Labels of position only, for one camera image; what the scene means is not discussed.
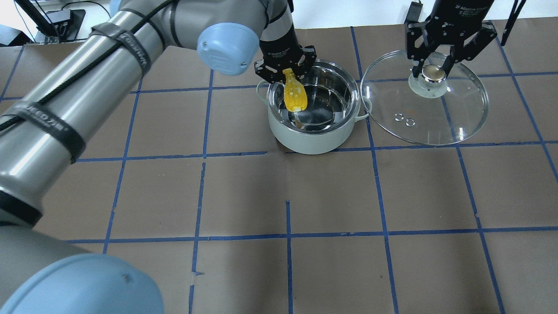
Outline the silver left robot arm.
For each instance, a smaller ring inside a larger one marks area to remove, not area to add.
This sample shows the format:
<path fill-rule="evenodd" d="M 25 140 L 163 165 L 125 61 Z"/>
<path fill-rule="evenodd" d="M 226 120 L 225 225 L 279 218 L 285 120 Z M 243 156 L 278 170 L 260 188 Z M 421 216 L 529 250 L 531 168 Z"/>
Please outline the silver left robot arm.
<path fill-rule="evenodd" d="M 34 231 L 42 199 L 162 55 L 196 50 L 213 70 L 297 79 L 316 59 L 299 45 L 290 0 L 124 0 L 84 44 L 1 117 L 1 312 L 162 314 L 154 280 L 122 259 Z"/>

